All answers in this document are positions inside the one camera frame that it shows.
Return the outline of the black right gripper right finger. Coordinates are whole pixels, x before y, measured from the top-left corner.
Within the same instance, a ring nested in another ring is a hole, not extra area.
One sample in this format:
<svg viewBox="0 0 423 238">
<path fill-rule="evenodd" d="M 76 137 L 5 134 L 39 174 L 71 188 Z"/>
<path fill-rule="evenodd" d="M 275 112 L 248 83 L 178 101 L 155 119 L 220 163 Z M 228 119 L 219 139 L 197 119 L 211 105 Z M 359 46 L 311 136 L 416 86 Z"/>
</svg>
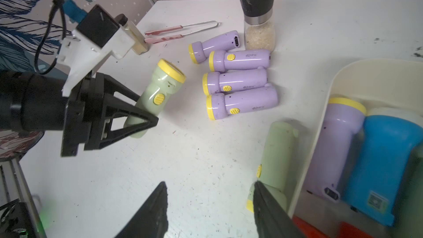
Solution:
<svg viewBox="0 0 423 238">
<path fill-rule="evenodd" d="M 260 181 L 254 183 L 253 211 L 259 238 L 306 237 Z"/>
</svg>

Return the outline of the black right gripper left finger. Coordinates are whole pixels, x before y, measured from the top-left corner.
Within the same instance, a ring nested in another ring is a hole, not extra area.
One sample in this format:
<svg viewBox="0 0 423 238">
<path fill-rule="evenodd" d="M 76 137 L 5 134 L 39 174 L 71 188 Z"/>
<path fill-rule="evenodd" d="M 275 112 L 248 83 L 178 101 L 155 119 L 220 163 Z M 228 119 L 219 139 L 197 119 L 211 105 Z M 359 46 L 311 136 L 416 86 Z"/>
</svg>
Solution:
<svg viewBox="0 0 423 238">
<path fill-rule="evenodd" d="M 160 182 L 116 238 L 164 238 L 169 228 L 167 186 Z"/>
</svg>

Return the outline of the red flashlight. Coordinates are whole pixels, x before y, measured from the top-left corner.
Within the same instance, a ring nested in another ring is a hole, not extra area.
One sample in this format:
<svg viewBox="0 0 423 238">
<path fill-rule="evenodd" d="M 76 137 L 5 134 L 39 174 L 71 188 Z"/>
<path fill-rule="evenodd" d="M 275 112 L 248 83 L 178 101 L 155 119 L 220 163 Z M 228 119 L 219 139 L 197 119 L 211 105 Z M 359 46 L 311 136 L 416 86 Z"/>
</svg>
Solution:
<svg viewBox="0 0 423 238">
<path fill-rule="evenodd" d="M 372 236 L 343 221 L 339 226 L 337 238 L 372 238 Z"/>
<path fill-rule="evenodd" d="M 326 234 L 304 221 L 303 219 L 293 216 L 294 224 L 304 233 L 307 238 L 328 238 Z"/>
</svg>

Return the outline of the green flashlight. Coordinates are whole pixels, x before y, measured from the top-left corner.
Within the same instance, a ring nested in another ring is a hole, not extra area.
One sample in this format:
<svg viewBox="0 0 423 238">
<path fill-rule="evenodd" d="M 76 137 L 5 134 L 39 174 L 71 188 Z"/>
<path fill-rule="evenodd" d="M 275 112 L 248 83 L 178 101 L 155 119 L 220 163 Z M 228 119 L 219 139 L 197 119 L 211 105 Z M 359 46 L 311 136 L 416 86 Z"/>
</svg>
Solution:
<svg viewBox="0 0 423 238">
<path fill-rule="evenodd" d="M 393 238 L 423 237 L 423 146 L 413 154 L 415 162 L 410 181 L 406 184 Z"/>
<path fill-rule="evenodd" d="M 160 59 L 153 70 L 152 80 L 145 88 L 135 107 L 158 116 L 164 109 L 169 98 L 176 94 L 186 76 L 171 62 Z"/>
<path fill-rule="evenodd" d="M 297 149 L 299 131 L 291 124 L 276 121 L 270 126 L 265 140 L 261 163 L 256 177 L 284 210 L 287 210 L 285 186 L 293 154 Z"/>
</svg>

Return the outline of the blue flashlight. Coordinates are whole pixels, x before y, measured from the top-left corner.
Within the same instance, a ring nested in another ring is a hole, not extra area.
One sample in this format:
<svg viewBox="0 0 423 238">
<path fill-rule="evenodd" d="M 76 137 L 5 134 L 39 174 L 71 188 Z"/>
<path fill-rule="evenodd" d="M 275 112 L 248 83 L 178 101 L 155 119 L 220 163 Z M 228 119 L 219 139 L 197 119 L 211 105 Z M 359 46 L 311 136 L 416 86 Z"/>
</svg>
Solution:
<svg viewBox="0 0 423 238">
<path fill-rule="evenodd" d="M 368 112 L 363 130 L 364 141 L 343 201 L 391 227 L 410 154 L 423 141 L 423 118 L 403 109 L 374 108 Z"/>
</svg>

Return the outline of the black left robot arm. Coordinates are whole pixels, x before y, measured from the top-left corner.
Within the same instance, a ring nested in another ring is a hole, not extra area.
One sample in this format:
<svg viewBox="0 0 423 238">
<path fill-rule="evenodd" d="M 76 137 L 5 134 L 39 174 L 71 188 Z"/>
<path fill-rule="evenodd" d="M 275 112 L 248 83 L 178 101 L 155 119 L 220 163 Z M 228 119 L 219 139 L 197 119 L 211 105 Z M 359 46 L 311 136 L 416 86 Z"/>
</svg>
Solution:
<svg viewBox="0 0 423 238">
<path fill-rule="evenodd" d="M 1 72 L 1 129 L 20 135 L 62 131 L 61 156 L 103 149 L 158 124 L 158 117 L 117 97 L 140 97 L 109 75 L 85 76 L 68 97 L 64 80 L 31 72 Z"/>
</svg>

